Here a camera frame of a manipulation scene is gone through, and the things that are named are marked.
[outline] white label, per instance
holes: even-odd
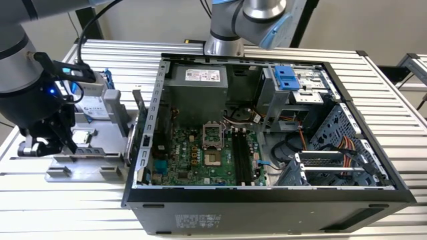
[[[185,81],[220,82],[220,70],[188,69],[185,71]]]
[[[261,120],[261,116],[256,114],[254,118],[253,118],[253,122],[257,124]]]
[[[176,227],[178,229],[210,229],[220,226],[220,214],[176,214]]]
[[[81,102],[78,103],[78,106],[84,114],[86,114],[90,118],[93,119],[109,118],[104,101],[100,97],[85,96]]]

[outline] motherboard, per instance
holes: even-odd
[[[265,186],[256,133],[216,123],[174,128],[168,159],[154,160],[152,183],[162,186]]]

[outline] ram slot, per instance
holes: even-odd
[[[233,132],[230,134],[232,140],[232,157],[233,157],[233,168],[234,168],[234,183],[236,185],[241,185],[244,183],[242,176],[242,166],[241,166],[241,157],[240,157],[240,144],[238,144],[238,132]]]
[[[250,186],[252,184],[252,171],[249,161],[249,146],[246,141],[246,134],[244,132],[234,132],[232,134],[232,150],[233,162],[236,172],[236,184]]]

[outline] small chip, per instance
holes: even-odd
[[[221,166],[221,152],[204,151],[204,165],[213,167]]]
[[[161,181],[161,174],[160,174],[160,173],[154,173],[154,174],[152,175],[152,180],[154,180],[154,181]]]
[[[177,179],[188,179],[188,172],[178,172]]]

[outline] green circuit board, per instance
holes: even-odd
[[[252,182],[254,186],[264,186],[264,168],[253,164],[253,155],[256,156],[254,158],[261,160],[254,132],[249,132],[245,135],[245,140],[248,144],[246,150],[252,151],[249,154]],[[156,175],[157,178],[153,179],[153,184],[162,186],[236,186],[230,131],[224,132],[224,147],[220,150],[204,150],[201,146],[201,128],[174,129],[170,154],[166,160],[166,167],[164,167],[166,170],[161,171],[161,178]]]

